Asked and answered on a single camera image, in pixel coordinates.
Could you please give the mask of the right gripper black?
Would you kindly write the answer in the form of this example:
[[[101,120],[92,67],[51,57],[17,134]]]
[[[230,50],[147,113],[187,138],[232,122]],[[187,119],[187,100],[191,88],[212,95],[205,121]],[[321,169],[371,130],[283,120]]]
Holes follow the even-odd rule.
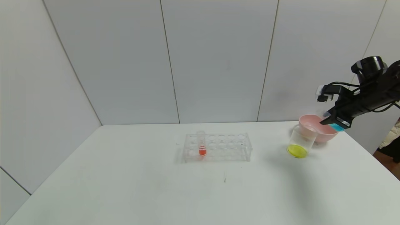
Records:
[[[356,117],[369,112],[365,99],[371,95],[371,91],[359,91],[357,94],[352,91],[337,91],[335,94],[338,95],[335,106],[329,110],[319,111],[320,124],[337,123],[344,129],[348,129]]]

